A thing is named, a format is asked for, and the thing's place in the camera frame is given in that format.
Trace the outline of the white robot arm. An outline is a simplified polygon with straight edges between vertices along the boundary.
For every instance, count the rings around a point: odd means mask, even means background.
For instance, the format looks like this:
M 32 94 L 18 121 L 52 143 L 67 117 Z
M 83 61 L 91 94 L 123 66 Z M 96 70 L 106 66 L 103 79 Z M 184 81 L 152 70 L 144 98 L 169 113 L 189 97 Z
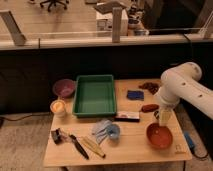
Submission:
M 180 99 L 189 102 L 213 120 L 213 90 L 199 83 L 201 77 L 202 70 L 194 62 L 183 63 L 162 73 L 162 85 L 154 95 L 159 105 L 160 126 L 167 125 Z

